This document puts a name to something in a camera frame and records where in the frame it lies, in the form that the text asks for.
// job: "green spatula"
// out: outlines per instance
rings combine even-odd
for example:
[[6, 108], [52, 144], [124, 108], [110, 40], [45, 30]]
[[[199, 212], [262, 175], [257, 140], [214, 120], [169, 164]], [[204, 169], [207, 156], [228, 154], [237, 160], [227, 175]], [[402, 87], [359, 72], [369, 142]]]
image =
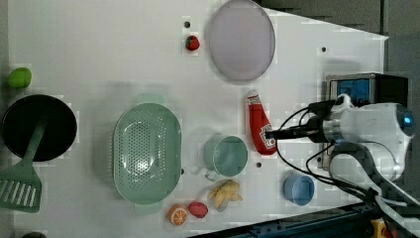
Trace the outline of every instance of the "green spatula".
[[47, 114], [44, 113], [38, 120], [22, 161], [0, 172], [0, 207], [31, 213], [40, 210], [43, 185], [32, 166], [32, 161], [47, 123]]

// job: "white cap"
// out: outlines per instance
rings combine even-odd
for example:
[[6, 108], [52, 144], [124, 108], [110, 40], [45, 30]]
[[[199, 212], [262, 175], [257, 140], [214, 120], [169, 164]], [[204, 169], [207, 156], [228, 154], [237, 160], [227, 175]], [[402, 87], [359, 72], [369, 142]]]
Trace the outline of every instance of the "white cap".
[[255, 89], [253, 89], [247, 94], [247, 97], [255, 97], [255, 96], [258, 96], [258, 95], [259, 95], [259, 93]]

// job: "red ketchup bottle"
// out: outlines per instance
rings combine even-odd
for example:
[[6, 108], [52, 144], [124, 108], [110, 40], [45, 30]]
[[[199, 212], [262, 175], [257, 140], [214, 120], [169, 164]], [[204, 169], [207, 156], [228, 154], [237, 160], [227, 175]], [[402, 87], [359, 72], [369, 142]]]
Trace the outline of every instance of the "red ketchup bottle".
[[272, 131], [272, 128], [263, 111], [259, 93], [253, 89], [248, 93], [247, 97], [250, 107], [250, 127], [254, 145], [257, 151], [263, 156], [272, 155], [276, 152], [275, 141], [274, 139], [265, 138], [265, 132]]

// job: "blue bowl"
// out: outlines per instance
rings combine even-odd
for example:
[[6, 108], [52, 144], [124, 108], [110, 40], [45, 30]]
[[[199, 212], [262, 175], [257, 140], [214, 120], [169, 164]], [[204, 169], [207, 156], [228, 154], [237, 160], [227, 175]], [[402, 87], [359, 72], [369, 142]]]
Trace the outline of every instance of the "blue bowl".
[[293, 174], [284, 182], [284, 196], [298, 205], [306, 205], [311, 201], [315, 185], [312, 178]]

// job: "mint green mug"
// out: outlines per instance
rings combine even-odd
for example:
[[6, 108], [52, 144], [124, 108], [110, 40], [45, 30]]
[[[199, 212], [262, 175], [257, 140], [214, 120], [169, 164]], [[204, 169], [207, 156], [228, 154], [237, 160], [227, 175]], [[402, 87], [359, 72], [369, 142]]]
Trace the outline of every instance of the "mint green mug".
[[236, 136], [215, 135], [204, 145], [204, 163], [207, 166], [205, 177], [209, 180], [215, 181], [219, 175], [238, 175], [247, 161], [247, 146]]

